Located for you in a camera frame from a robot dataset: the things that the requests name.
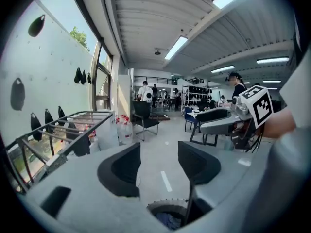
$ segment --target blue chair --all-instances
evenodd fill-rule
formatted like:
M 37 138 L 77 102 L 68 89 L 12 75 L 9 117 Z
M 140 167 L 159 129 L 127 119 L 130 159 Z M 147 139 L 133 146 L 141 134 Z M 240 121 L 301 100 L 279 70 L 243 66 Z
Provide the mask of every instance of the blue chair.
M 192 109 L 190 109 L 189 107 L 184 107 L 184 110 L 185 110 L 185 132 L 186 132 L 186 126 L 187 126 L 187 122 L 190 123 L 190 129 L 192 128 L 192 124 L 197 124 L 198 123 L 198 120 L 195 119 L 193 116 L 190 116 L 188 115 L 187 113 L 188 112 L 192 112 Z

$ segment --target person in white shirt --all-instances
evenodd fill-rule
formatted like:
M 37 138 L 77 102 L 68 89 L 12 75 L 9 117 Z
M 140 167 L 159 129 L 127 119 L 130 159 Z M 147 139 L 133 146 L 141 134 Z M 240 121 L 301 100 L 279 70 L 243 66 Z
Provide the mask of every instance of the person in white shirt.
M 146 94 L 146 92 L 148 92 L 148 93 L 151 93 L 151 97 L 149 98 L 148 96 L 145 96 Z M 149 103 L 151 103 L 151 101 L 152 101 L 152 89 L 150 88 L 150 87 L 148 87 L 148 82 L 147 81 L 144 81 L 143 83 L 142 83 L 142 87 L 141 88 L 139 88 L 139 91 L 138 91 L 138 99 L 140 100 L 140 101 L 146 101 L 146 102 L 149 102 Z

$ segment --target floor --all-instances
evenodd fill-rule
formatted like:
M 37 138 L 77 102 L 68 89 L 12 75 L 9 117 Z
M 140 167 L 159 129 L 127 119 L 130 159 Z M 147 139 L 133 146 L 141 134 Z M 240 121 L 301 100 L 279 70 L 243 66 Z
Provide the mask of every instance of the floor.
M 189 180 L 178 162 L 178 141 L 189 141 L 192 130 L 180 116 L 180 111 L 165 112 L 169 121 L 159 124 L 158 135 L 145 133 L 145 141 L 135 137 L 141 143 L 141 166 L 138 170 L 137 186 L 140 190 L 141 202 L 145 205 L 165 199 L 188 199 Z M 141 131 L 141 127 L 133 127 L 133 133 Z M 226 136 L 218 136 L 217 147 L 224 148 Z M 202 134 L 196 133 L 194 140 L 202 141 Z M 208 142 L 214 142 L 214 136 L 208 136 Z M 261 147 L 269 147 L 270 143 L 262 142 Z

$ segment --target ceiling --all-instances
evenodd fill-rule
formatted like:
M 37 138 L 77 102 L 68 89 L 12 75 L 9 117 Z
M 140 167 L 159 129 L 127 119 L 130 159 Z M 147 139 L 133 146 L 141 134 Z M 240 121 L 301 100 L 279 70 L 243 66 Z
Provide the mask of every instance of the ceiling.
M 233 64 L 245 80 L 259 82 L 277 77 L 285 82 L 294 68 L 294 14 L 283 0 L 236 0 L 222 10 L 212 0 L 83 2 L 107 47 L 113 45 L 113 55 L 115 48 L 119 50 L 127 68 L 163 70 L 215 82 L 222 82 L 226 73 L 210 71 Z M 181 35 L 188 38 L 187 43 L 165 61 Z M 275 66 L 256 64 L 257 59 L 276 56 L 290 60 Z

